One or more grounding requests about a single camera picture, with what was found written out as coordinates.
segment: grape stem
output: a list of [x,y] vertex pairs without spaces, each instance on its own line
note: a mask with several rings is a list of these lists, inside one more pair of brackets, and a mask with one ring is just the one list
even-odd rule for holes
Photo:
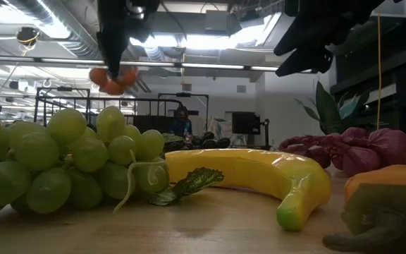
[[133,163],[131,163],[131,165],[128,167],[128,173],[127,173],[127,179],[128,179],[128,189],[126,191],[126,195],[125,197],[122,199],[122,201],[119,202],[119,204],[115,207],[115,209],[113,210],[113,213],[115,214],[116,212],[118,212],[120,210],[120,208],[126,203],[126,201],[128,201],[128,199],[130,198],[131,195],[131,188],[132,188],[132,184],[131,184],[131,174],[133,172],[133,169],[135,167],[141,167],[141,166],[149,166],[149,165],[165,165],[165,161],[164,162],[137,162],[135,159],[135,154],[132,150],[130,150],[130,154],[131,157],[133,159]]

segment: orange object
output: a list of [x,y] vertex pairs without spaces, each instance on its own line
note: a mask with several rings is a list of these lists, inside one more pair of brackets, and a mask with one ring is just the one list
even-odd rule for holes
[[131,68],[117,79],[117,83],[123,87],[129,88],[132,87],[137,79],[139,71],[137,68]]
[[406,165],[392,165],[367,173],[356,174],[345,184],[345,199],[348,200],[361,183],[406,186]]
[[121,95],[123,92],[125,92],[126,87],[119,85],[114,80],[109,80],[103,89],[110,95]]
[[89,72],[89,78],[93,83],[100,87],[105,87],[109,81],[107,78],[107,70],[104,68],[93,68]]

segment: person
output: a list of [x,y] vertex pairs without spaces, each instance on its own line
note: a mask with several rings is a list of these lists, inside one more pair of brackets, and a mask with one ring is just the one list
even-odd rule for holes
[[189,112],[184,106],[179,106],[176,109],[177,118],[171,123],[170,132],[186,138],[192,136],[192,122],[189,120]]

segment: wooden table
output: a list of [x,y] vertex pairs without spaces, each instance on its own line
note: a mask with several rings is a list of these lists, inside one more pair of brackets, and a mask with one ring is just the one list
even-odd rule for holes
[[324,234],[347,231],[340,219],[345,178],[331,172],[333,197],[299,233],[276,222],[280,201],[266,195],[209,188],[179,205],[130,204],[49,216],[0,212],[0,253],[333,253]]

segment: plastic banana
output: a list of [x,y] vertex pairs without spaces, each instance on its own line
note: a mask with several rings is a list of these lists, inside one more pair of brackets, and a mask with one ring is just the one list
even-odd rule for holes
[[285,152],[250,149],[192,150],[166,154],[171,182],[200,167],[217,169],[223,187],[251,188],[282,200],[276,218],[285,230],[299,231],[309,214],[331,197],[328,174],[312,159]]

